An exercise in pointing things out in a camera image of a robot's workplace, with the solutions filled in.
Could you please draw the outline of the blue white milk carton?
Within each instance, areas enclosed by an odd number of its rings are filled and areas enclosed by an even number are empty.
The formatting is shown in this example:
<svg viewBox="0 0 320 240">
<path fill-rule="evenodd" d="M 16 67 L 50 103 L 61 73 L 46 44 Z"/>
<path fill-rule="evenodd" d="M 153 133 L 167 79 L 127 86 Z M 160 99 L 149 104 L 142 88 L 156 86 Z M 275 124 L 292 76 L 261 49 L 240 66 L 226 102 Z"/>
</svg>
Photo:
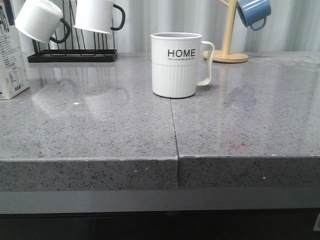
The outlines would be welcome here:
<svg viewBox="0 0 320 240">
<path fill-rule="evenodd" d="M 30 87 L 10 0 L 0 2 L 0 99 L 10 100 Z"/>
</svg>

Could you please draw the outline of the white HOME cup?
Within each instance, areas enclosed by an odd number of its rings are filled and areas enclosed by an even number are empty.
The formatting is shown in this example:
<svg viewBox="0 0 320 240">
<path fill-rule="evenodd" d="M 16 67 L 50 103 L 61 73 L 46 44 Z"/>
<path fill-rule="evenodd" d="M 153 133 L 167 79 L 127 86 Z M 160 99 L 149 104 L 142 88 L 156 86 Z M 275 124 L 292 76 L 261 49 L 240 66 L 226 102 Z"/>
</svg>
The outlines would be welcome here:
<svg viewBox="0 0 320 240">
<path fill-rule="evenodd" d="M 188 32 L 159 32 L 151 37 L 151 81 L 154 94 L 180 99 L 195 94 L 197 86 L 212 80 L 215 46 L 202 41 L 202 35 Z M 208 46 L 206 77 L 197 80 L 201 45 Z"/>
</svg>

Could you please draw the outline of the wooden mug tree stand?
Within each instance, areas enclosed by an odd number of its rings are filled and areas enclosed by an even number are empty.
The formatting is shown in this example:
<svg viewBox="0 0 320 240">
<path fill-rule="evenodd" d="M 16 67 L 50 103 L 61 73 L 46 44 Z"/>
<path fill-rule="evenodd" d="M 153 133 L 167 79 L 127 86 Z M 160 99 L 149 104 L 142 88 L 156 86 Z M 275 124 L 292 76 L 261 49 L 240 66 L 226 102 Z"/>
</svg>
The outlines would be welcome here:
<svg viewBox="0 0 320 240">
<path fill-rule="evenodd" d="M 225 32 L 223 37 L 222 49 L 215 50 L 213 54 L 213 61 L 218 63 L 238 64 L 248 61 L 248 55 L 241 52 L 231 52 L 231 43 L 233 36 L 233 28 L 235 22 L 237 0 L 220 0 L 227 6 L 227 17 L 225 22 Z"/>
</svg>

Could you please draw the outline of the blue enamel mug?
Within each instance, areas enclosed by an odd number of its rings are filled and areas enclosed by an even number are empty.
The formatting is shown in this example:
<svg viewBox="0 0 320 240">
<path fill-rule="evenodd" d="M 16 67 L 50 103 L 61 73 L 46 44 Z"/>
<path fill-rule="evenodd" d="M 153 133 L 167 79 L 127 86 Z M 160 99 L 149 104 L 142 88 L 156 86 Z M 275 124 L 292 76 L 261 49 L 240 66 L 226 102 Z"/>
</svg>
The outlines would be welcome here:
<svg viewBox="0 0 320 240">
<path fill-rule="evenodd" d="M 261 30 L 267 23 L 267 17 L 271 14 L 269 0 L 240 0 L 237 2 L 237 10 L 243 25 L 253 31 Z M 256 22 L 263 20 L 259 27 L 254 27 Z"/>
</svg>

